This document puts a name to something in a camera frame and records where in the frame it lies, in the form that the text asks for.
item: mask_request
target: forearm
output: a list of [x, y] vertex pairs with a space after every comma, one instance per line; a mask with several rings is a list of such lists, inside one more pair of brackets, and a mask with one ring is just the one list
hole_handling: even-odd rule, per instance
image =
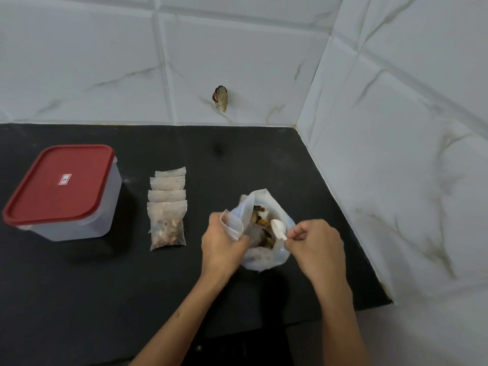
[[163, 327], [132, 361], [131, 366], [177, 366], [185, 358], [210, 305], [225, 282], [201, 277]]
[[315, 289], [322, 309], [324, 365], [369, 365], [369, 354], [359, 331], [352, 292], [344, 279], [332, 287]]

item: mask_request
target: white plastic spoon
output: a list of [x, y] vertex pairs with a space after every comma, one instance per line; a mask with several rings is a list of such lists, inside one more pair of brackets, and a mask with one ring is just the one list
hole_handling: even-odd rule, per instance
[[278, 240], [286, 240], [286, 227], [280, 220], [271, 220], [271, 229]]

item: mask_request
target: label sticker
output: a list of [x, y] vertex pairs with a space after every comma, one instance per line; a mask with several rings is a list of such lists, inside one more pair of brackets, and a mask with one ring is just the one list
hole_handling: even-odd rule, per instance
[[63, 177], [61, 177], [61, 181], [59, 181], [59, 185], [65, 185], [65, 184], [67, 184], [70, 177], [71, 177], [71, 173], [68, 173], [66, 175], [63, 175]]

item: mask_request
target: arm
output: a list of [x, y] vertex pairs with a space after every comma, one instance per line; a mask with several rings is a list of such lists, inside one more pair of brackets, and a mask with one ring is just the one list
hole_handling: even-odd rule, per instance
[[310, 279], [322, 309], [325, 365], [370, 365], [345, 278], [344, 243], [323, 220], [303, 221], [287, 234], [285, 247]]
[[249, 238], [233, 242], [224, 232], [220, 213], [212, 213], [202, 237], [202, 273], [192, 291], [131, 362], [131, 366], [177, 366], [185, 358], [210, 305], [237, 270]]

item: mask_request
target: hand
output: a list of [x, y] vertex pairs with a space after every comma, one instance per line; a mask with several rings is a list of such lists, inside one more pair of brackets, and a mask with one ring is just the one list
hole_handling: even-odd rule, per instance
[[344, 243], [335, 228], [324, 220], [302, 221], [286, 237], [285, 248], [316, 291], [347, 286]]
[[223, 230], [220, 215], [215, 212], [210, 215], [207, 231], [202, 236], [201, 278], [223, 287], [241, 264], [249, 247], [249, 237], [242, 235], [238, 241], [230, 239]]

